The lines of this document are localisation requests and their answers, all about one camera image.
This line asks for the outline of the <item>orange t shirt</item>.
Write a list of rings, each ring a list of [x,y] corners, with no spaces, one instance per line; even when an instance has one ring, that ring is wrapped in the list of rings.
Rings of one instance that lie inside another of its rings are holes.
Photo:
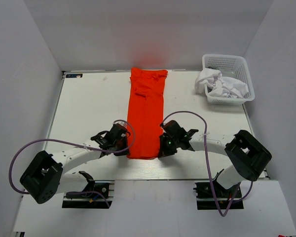
[[[167,76],[167,70],[131,69],[127,122],[134,128],[135,135],[128,137],[128,143],[134,143],[127,155],[129,159],[153,159],[158,156]]]

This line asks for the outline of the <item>white t shirt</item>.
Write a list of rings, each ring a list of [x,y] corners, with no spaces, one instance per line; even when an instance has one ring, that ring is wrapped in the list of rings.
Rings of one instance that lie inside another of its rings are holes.
[[[205,86],[210,89],[208,95],[222,98],[245,98],[249,92],[246,83],[222,75],[220,70],[204,68],[194,83],[194,90],[202,94]]]

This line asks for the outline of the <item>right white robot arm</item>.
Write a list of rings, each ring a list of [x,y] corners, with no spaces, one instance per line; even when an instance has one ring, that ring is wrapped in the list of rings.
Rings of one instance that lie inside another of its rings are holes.
[[[215,153],[226,156],[231,165],[220,171],[213,180],[213,192],[226,196],[231,187],[248,180],[255,182],[272,159],[271,153],[250,132],[240,130],[234,138],[224,143],[209,139],[206,134],[202,138],[194,137],[197,129],[186,131],[175,120],[161,124],[163,134],[159,136],[159,158],[172,156],[178,149],[183,151]]]

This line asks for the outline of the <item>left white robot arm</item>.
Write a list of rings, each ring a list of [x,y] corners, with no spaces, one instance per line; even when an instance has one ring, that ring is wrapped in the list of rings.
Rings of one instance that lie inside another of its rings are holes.
[[[109,131],[101,131],[90,140],[69,150],[50,154],[36,154],[20,178],[20,183],[38,204],[49,201],[55,194],[65,193],[68,198],[103,197],[103,188],[95,188],[95,180],[86,171],[73,169],[92,160],[113,154],[129,154],[127,128],[119,123]]]

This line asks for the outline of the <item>blue black table label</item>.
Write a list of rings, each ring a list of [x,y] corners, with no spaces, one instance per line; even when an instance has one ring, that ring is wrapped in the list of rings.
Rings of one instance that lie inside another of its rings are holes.
[[[66,74],[66,78],[82,78],[83,74]]]

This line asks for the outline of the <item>white plastic basket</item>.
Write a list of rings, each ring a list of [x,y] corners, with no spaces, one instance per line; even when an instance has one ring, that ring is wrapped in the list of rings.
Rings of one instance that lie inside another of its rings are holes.
[[[205,95],[209,104],[238,106],[255,99],[250,72],[246,60],[243,57],[222,54],[205,54],[202,57],[202,66],[203,68],[210,66],[232,71],[235,73],[237,80],[244,82],[248,86],[248,93],[244,98],[223,98],[210,96],[207,85],[205,85]]]

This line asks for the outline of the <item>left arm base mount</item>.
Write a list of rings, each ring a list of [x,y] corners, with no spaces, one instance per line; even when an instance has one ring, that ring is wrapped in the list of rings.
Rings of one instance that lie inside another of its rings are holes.
[[[89,182],[83,194],[65,194],[64,209],[109,209],[113,202],[114,181]]]

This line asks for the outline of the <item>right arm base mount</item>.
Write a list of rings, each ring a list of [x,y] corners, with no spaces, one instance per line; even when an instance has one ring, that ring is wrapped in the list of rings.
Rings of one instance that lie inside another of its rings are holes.
[[[214,182],[215,193],[217,196],[219,207],[222,211],[225,211],[232,196],[236,191],[237,185],[232,186],[230,189],[223,189]],[[217,210],[214,197],[212,194],[211,186],[209,182],[197,182],[193,188],[196,193],[196,204],[198,210]],[[229,209],[240,210],[244,209],[243,201],[238,201],[242,198],[241,189],[238,188],[235,198]]]

